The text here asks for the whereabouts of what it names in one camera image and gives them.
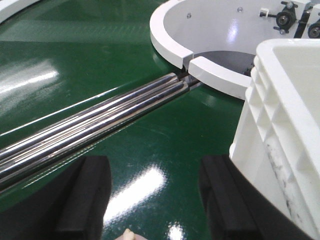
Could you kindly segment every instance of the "green surface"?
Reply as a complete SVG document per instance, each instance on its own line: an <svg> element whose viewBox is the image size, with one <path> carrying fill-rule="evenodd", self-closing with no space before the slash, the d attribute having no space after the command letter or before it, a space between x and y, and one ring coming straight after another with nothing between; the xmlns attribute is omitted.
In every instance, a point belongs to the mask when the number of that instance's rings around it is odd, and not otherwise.
<svg viewBox="0 0 320 240"><path fill-rule="evenodd" d="M0 133L36 122L0 136L0 147L175 71L150 42L149 18L161 2L44 0L2 24ZM123 201L110 202L102 239L131 228L149 240L209 240L198 168L202 156L228 152L242 104L201 86L94 145L87 155L110 160L111 200L138 186ZM62 170L57 166L2 194L1 207Z"/></svg>
<svg viewBox="0 0 320 240"><path fill-rule="evenodd" d="M176 71L150 41L160 3L44 0L3 23L0 148Z"/></svg>
<svg viewBox="0 0 320 240"><path fill-rule="evenodd" d="M229 152L242 103L202 86L140 118L88 152L108 156L113 196L124 194L128 185L150 169L160 171L165 179L161 190L129 210L126 204L131 203L131 197L112 204L123 213L104 226L103 239L116 238L125 228L149 240L167 239L168 226L175 224L183 229L183 239L209 240L197 183L200 160L204 155ZM141 184L136 195L144 193L152 182Z"/></svg>

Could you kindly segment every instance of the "white plastic bin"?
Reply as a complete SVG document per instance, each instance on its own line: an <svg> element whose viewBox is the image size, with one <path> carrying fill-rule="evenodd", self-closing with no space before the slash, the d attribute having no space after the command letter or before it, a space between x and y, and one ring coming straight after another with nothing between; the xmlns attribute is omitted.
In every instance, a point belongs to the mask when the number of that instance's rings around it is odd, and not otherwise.
<svg viewBox="0 0 320 240"><path fill-rule="evenodd" d="M230 158L271 203L319 240L320 40L267 40L256 53Z"/></svg>

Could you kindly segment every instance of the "stainless steel rod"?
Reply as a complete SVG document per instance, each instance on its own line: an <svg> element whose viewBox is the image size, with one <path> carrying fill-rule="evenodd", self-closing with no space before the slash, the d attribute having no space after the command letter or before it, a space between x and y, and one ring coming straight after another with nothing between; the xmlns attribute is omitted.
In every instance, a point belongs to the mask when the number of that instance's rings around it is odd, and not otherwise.
<svg viewBox="0 0 320 240"><path fill-rule="evenodd" d="M151 83L145 84L139 88L136 88L126 94L116 96L113 98L110 98L106 101L103 101L95 106L92 106L88 109L85 109L77 114L74 114L60 122L57 122L54 125L51 125L47 128L44 128L43 130L33 134L30 137L27 137L17 143L14 143L8 147L5 147L4 149L0 150L0 160L8 158L12 156L13 154L18 153L19 151L22 151L23 149L26 149L30 146L33 146L34 144L47 139L51 136L54 136L56 133L59 133L63 130L66 130L78 123L81 123L87 119L93 118L108 109L111 109L115 106L119 106L131 99L134 99L136 97L139 97L146 92L152 91L156 88L161 88L163 85L167 83L175 83L178 81L177 75L174 73L167 74L163 77L160 77Z"/></svg>
<svg viewBox="0 0 320 240"><path fill-rule="evenodd" d="M188 91L183 81L165 84L156 91L148 91L133 101L122 103L122 107L114 107L89 119L85 124L73 125L70 129L51 136L46 141L38 141L27 151L7 157L0 163L0 189L25 178L26 176L54 163L75 150L96 141L129 120L137 118L164 102Z"/></svg>
<svg viewBox="0 0 320 240"><path fill-rule="evenodd" d="M19 152L16 152L14 154L11 154L10 156L0 160L0 169L1 166L6 164L6 162L8 161L12 161L12 159L15 159L15 156L22 156L27 154L29 151L34 151L35 149L37 149L38 147L40 147L41 149L45 148L48 144L50 143L54 143L56 141L59 140L59 138L63 137L63 136L68 136L71 134L75 134L77 132L78 129L83 128L87 125L89 125L90 123L92 123L93 121L99 121L101 118L103 118L104 116L109 116L112 115L114 112L119 111L119 110L123 110L124 108L128 108L128 106L132 106L134 104L137 104L147 98L149 98L150 96L156 94L158 91L161 91L169 86L171 86L173 83L175 83L175 81L169 81L169 82L165 82L164 84L154 87L148 91L143 92L142 94L130 98L127 101L115 105L113 102L111 102L110 104L108 103L108 105L113 106L112 108L107 107L105 108L105 111L99 111L100 114L92 114L91 112L87 113L87 114L91 114L92 117L91 118L86 118L86 120L84 121L77 121L75 122L73 125L70 125L69 128L67 129L61 129L59 128L61 131L55 131L54 135L47 135L47 138L39 140L37 139L37 141L33 142L33 145L30 146L24 146L24 148L22 150L20 150Z"/></svg>

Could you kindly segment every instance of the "shiny metal tube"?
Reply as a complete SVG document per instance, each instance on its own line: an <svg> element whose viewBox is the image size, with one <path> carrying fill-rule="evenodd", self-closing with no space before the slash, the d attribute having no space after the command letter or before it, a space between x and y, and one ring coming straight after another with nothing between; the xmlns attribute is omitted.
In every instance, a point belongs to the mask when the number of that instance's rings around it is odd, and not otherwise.
<svg viewBox="0 0 320 240"><path fill-rule="evenodd" d="M176 83L177 81L179 81L177 75L175 75L174 73L169 73L163 77L160 77L152 81L151 83L145 84L139 88L127 92L126 94L110 98L95 106L85 109L60 122L57 122L54 125L42 129L41 131L33 134L30 137L27 137L17 143L14 143L10 146L5 147L4 149L1 149L0 160L12 156L13 154L18 153L19 151L33 146L34 144L39 143L40 141L45 140L51 136L54 136L56 133L64 131L78 123L93 118L109 109L114 108L115 106L120 106L121 104L124 104L127 101L139 97L149 91L153 91L157 88L162 88L165 84Z"/></svg>
<svg viewBox="0 0 320 240"><path fill-rule="evenodd" d="M189 90L183 81L170 82L155 91L136 96L121 107L113 107L92 119L73 125L48 139L38 141L25 151L7 157L0 162L0 189L35 173L72 152L97 141L153 108Z"/></svg>

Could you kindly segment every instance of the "machine part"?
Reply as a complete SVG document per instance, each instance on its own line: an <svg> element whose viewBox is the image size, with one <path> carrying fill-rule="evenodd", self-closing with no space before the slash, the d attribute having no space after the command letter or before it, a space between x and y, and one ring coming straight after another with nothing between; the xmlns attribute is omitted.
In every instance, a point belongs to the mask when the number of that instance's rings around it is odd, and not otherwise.
<svg viewBox="0 0 320 240"><path fill-rule="evenodd" d="M310 25L308 29L308 36L311 39L320 38L320 19L316 23Z"/></svg>
<svg viewBox="0 0 320 240"><path fill-rule="evenodd" d="M279 33L280 33L281 35L284 35L284 34L288 34L288 33L289 33L288 30L281 29L281 28L278 27L278 26L274 26L273 29L279 31Z"/></svg>
<svg viewBox="0 0 320 240"><path fill-rule="evenodd" d="M0 1L0 23L12 15L40 0L2 0Z"/></svg>
<svg viewBox="0 0 320 240"><path fill-rule="evenodd" d="M157 79L5 148L2 156L6 157L0 160L0 190L98 141L189 89L186 82L171 74L169 80Z"/></svg>
<svg viewBox="0 0 320 240"><path fill-rule="evenodd" d="M266 17L266 18L268 18L268 17L270 17L270 18L276 18L276 17L277 17L277 15L274 15L274 14L269 14L269 12L265 13L265 12L261 11L261 12L260 12L260 17Z"/></svg>
<svg viewBox="0 0 320 240"><path fill-rule="evenodd" d="M320 240L318 50L310 39L271 39L257 47L230 158L274 206Z"/></svg>
<svg viewBox="0 0 320 240"><path fill-rule="evenodd" d="M0 239L44 240L52 235L85 161L79 157L33 194L0 213Z"/></svg>
<svg viewBox="0 0 320 240"><path fill-rule="evenodd" d="M268 16L269 16L269 9L268 8L264 8L264 7L262 7L261 9L260 9L260 17L265 17L265 18L267 18Z"/></svg>
<svg viewBox="0 0 320 240"><path fill-rule="evenodd" d="M285 4L285 7L276 15L275 21L280 29L288 31L297 20L295 8L298 5L286 1L282 1L281 4Z"/></svg>
<svg viewBox="0 0 320 240"><path fill-rule="evenodd" d="M189 73L201 82L238 99L245 99L251 78L198 56L190 61Z"/></svg>
<svg viewBox="0 0 320 240"><path fill-rule="evenodd" d="M88 156L56 222L53 240L100 240L112 188L106 156Z"/></svg>
<svg viewBox="0 0 320 240"><path fill-rule="evenodd" d="M255 58L253 54L237 51L208 51L194 55L195 58L199 56L239 74L244 74Z"/></svg>
<svg viewBox="0 0 320 240"><path fill-rule="evenodd" d="M101 113L104 113L107 110L110 110L116 106L120 106L123 103L133 100L138 96L143 96L149 91L154 91L157 88L162 88L167 83L176 83L178 82L178 77L174 73L169 73L159 79L143 85L139 88L136 88L126 94L119 95L116 97L112 97L106 101L103 101L99 104L96 104L93 107L85 109L77 114L74 114L62 121L59 121L47 128L42 129L41 131L35 133L34 135L27 137L17 143L14 143L10 146L7 146L4 149L0 150L0 163L2 159L5 159L9 156L12 156L23 149L26 149L30 146L34 146L35 144L48 139L49 137L54 136L55 134L62 132L64 130L69 129L72 126L80 124L88 119L91 119Z"/></svg>
<svg viewBox="0 0 320 240"><path fill-rule="evenodd" d="M252 62L250 66L243 72L243 75L251 77L251 70L255 67L255 64Z"/></svg>
<svg viewBox="0 0 320 240"><path fill-rule="evenodd" d="M303 34L304 34L304 31L306 29L306 26L307 26L307 22L309 20L309 17L310 17L310 12L309 10L305 10L303 11L303 14L302 14L302 17L301 17L301 20L299 21L299 25L296 29L296 32L294 34L294 38L295 39L300 39L302 38Z"/></svg>
<svg viewBox="0 0 320 240"><path fill-rule="evenodd" d="M307 11L309 13L309 18L306 22L307 30L302 34L302 38L318 39L318 29L320 23L320 4L316 4Z"/></svg>
<svg viewBox="0 0 320 240"><path fill-rule="evenodd" d="M261 195L227 154L204 156L198 182L212 239L313 239Z"/></svg>
<svg viewBox="0 0 320 240"><path fill-rule="evenodd" d="M238 13L243 13L243 12L244 12L244 8L243 8L242 6L240 6L240 7L238 7L238 8L236 9L236 11L237 11Z"/></svg>

